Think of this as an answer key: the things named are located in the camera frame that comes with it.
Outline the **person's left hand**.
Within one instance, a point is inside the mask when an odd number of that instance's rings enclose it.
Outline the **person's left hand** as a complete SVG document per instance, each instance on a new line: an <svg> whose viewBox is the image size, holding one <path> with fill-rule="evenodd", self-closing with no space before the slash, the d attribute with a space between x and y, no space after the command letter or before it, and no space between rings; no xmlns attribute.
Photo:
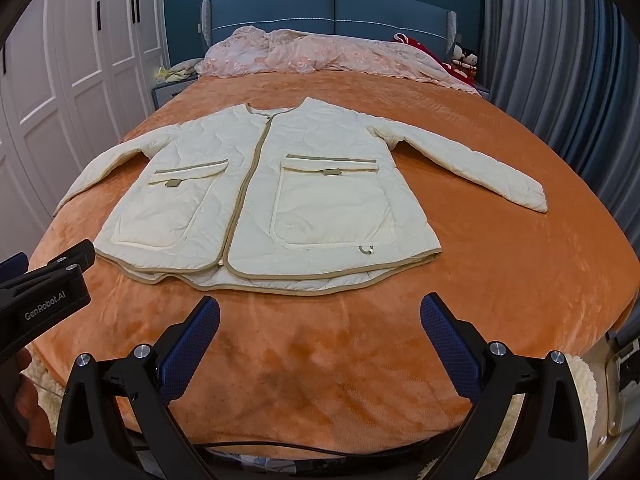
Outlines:
<svg viewBox="0 0 640 480"><path fill-rule="evenodd" d="M16 354L18 370L26 370L32 362L32 355L26 348ZM50 422L45 411L38 403L38 392L32 381L20 374L21 383L18 388L14 408L28 422L26 443L35 448L53 448L55 436L50 427ZM54 457L47 455L32 455L35 460L43 464L47 470L54 469Z"/></svg>

